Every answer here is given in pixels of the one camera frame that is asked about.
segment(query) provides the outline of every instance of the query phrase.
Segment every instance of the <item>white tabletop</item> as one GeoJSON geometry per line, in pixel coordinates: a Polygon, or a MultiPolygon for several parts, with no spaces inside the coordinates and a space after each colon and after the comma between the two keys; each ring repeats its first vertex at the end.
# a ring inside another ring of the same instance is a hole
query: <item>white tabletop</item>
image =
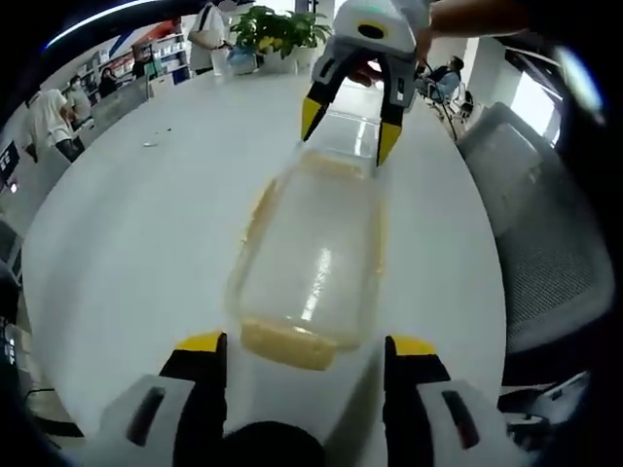
{"type": "Polygon", "coordinates": [[[258,196],[293,160],[308,87],[295,76],[178,86],[94,141],[42,206],[23,248],[34,350],[87,436],[177,342],[215,329],[230,334],[226,429],[274,419],[330,446],[358,437],[366,465],[385,462],[382,366],[370,362],[388,333],[432,342],[453,378],[496,401],[506,327],[494,237],[457,148],[420,102],[379,173],[388,239],[375,341],[321,373],[240,348],[225,282],[258,196]],[[343,416],[355,392],[355,418],[370,419],[354,422],[361,433],[343,416]]]}

